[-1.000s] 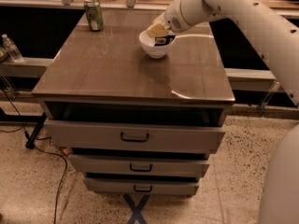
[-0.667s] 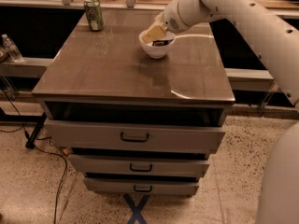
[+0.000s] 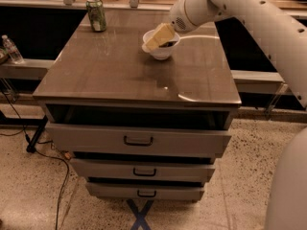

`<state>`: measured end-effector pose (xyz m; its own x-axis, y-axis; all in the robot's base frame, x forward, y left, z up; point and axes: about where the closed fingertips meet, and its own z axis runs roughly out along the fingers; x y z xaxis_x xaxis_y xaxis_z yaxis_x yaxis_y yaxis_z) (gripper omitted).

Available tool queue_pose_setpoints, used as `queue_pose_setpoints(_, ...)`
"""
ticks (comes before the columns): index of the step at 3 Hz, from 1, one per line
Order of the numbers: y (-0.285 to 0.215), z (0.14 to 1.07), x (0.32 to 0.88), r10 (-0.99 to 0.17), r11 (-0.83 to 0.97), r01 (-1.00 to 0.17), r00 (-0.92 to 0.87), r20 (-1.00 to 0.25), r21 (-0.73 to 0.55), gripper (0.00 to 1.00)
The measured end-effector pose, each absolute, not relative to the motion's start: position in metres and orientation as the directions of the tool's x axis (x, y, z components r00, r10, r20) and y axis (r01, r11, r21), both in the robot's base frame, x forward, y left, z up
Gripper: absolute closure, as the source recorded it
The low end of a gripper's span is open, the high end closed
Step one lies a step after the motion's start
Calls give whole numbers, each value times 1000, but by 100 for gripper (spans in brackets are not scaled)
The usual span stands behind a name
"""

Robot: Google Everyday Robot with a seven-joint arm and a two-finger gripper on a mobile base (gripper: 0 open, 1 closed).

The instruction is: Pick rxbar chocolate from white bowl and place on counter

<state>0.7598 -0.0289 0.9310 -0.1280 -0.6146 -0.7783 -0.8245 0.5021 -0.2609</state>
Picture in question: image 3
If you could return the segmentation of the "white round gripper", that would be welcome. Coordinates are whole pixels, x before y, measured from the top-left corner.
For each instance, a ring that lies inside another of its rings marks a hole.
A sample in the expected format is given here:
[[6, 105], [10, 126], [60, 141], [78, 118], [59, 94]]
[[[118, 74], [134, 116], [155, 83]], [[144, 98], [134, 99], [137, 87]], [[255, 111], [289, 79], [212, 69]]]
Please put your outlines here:
[[188, 33], [196, 29], [189, 20], [185, 10], [185, 0], [178, 0], [171, 7], [169, 12], [170, 23], [161, 23], [144, 42], [144, 50], [151, 52], [159, 46], [169, 42], [178, 33]]

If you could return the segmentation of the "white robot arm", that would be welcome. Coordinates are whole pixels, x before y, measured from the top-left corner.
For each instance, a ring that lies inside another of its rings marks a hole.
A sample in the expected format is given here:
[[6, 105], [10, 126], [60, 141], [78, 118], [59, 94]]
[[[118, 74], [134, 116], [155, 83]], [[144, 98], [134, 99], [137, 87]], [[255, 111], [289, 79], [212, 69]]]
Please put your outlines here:
[[[268, 0], [178, 0], [169, 22], [157, 26], [143, 44], [151, 52], [176, 32], [191, 32], [223, 16], [238, 19], [307, 106], [307, 29]], [[307, 230], [307, 128], [283, 149], [272, 180], [264, 230]]]

